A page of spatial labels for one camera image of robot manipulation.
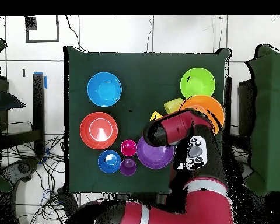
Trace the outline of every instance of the plastic bowl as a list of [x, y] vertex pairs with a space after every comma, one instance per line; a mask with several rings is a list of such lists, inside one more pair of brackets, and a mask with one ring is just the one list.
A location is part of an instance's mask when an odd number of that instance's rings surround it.
[[125, 176], [132, 176], [136, 169], [136, 163], [132, 159], [125, 159], [120, 164], [120, 172]]
[[104, 173], [115, 173], [120, 167], [121, 159], [115, 151], [106, 150], [100, 154], [97, 162]]
[[124, 140], [120, 145], [120, 151], [125, 156], [133, 156], [137, 151], [137, 144], [133, 140]]
[[115, 142], [117, 134], [117, 124], [107, 113], [90, 113], [80, 125], [82, 141], [92, 149], [108, 148]]
[[219, 131], [219, 126], [213, 116], [209, 111], [216, 117], [220, 125], [224, 124], [224, 111], [221, 104], [211, 96], [207, 95], [196, 95], [184, 101], [180, 106], [180, 110], [190, 108], [191, 106], [196, 105], [202, 107], [206, 111], [206, 116], [212, 121], [215, 134]]
[[110, 107], [114, 105], [118, 102], [121, 92], [121, 83], [112, 73], [100, 72], [88, 81], [88, 97], [97, 106]]
[[180, 90], [185, 98], [194, 95], [211, 96], [215, 91], [215, 78], [204, 68], [188, 70], [180, 81]]
[[139, 161], [150, 169], [166, 167], [173, 159], [174, 147], [152, 147], [142, 138], [137, 144], [137, 157]]
[[205, 109], [204, 109], [202, 106], [199, 106], [199, 105], [192, 105], [192, 106], [190, 106], [189, 108], [192, 108], [192, 109], [194, 109], [194, 110], [196, 110], [196, 111], [200, 111], [200, 112], [202, 112], [202, 113], [204, 113], [204, 114], [207, 114], [207, 111], [205, 111]]

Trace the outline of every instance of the yellow object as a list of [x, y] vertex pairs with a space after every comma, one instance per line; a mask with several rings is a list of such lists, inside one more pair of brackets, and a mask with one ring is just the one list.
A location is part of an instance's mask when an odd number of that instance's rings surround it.
[[181, 104], [184, 102], [182, 98], [177, 98], [164, 104], [167, 114], [179, 111]]
[[155, 118], [156, 118], [156, 120], [158, 119], [158, 118], [162, 118], [163, 116], [161, 115], [161, 114], [159, 114], [158, 112], [154, 112], [153, 114], [152, 114], [152, 116], [150, 117], [150, 120], [149, 121], [152, 121], [152, 120], [154, 120]]

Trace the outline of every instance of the white floor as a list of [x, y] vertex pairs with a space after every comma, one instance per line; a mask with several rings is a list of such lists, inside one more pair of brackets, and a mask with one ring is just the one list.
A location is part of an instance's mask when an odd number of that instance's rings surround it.
[[[37, 30], [29, 31], [30, 39], [55, 39], [55, 16], [36, 16]], [[80, 45], [88, 51], [146, 52], [152, 51], [152, 18], [150, 15], [68, 16], [76, 31]], [[8, 112], [8, 121], [33, 122], [32, 74], [43, 72], [47, 76], [45, 95], [46, 140], [62, 137], [64, 133], [64, 55], [62, 46], [78, 46], [75, 33], [70, 30], [65, 16], [59, 16], [59, 42], [26, 43], [24, 16], [0, 16], [0, 38], [8, 46], [0, 53], [0, 72], [7, 76], [9, 92], [27, 105]], [[251, 78], [244, 61], [254, 57], [257, 45], [269, 43], [280, 50], [280, 15], [155, 15], [153, 51], [157, 53], [194, 52], [212, 53], [219, 48], [232, 50], [229, 76], [232, 77], [232, 125], [239, 124], [237, 110], [237, 84]], [[9, 126], [9, 132], [30, 130], [29, 124]], [[18, 158], [12, 150], [3, 157], [2, 166]], [[52, 153], [62, 155], [59, 145]], [[56, 170], [63, 171], [59, 163]], [[40, 165], [37, 170], [48, 188], [48, 174]], [[56, 187], [64, 185], [64, 174], [54, 172]], [[20, 183], [16, 197], [18, 216], [34, 214], [41, 206], [44, 190], [37, 174], [28, 183]], [[87, 194], [88, 198], [101, 198], [101, 194]], [[79, 204], [88, 202], [85, 194], [78, 195]], [[29, 224], [32, 216], [20, 218]], [[48, 224], [60, 224], [59, 221]]]

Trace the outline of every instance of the small purple bowl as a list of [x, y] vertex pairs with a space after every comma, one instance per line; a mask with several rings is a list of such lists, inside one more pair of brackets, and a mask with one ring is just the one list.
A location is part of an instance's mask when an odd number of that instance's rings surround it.
[[120, 164], [120, 172], [125, 176], [133, 175], [136, 169], [136, 163], [132, 159], [125, 159]]

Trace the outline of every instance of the green table surface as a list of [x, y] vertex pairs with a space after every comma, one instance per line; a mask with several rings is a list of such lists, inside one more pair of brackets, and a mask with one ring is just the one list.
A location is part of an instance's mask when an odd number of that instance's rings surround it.
[[280, 192], [280, 52], [257, 47], [248, 62], [257, 88], [255, 126], [251, 135], [251, 166], [256, 171], [245, 183], [255, 194]]
[[[117, 52], [80, 52], [67, 47], [69, 55], [69, 191], [108, 193], [168, 193], [170, 166], [152, 170], [140, 163], [131, 177], [120, 171], [103, 173], [97, 158], [103, 150], [94, 150], [81, 140], [79, 128], [90, 113], [103, 111], [111, 115], [118, 125], [116, 141], [107, 149], [116, 151], [121, 159], [120, 144], [125, 139], [138, 142], [143, 127], [154, 111], [165, 115], [163, 104], [178, 97], [180, 79], [191, 68], [209, 70], [216, 82], [213, 97], [223, 102], [225, 62], [229, 49], [217, 54], [154, 54]], [[120, 80], [122, 95], [111, 107], [99, 107], [88, 98], [89, 79], [98, 72], [110, 72]]]

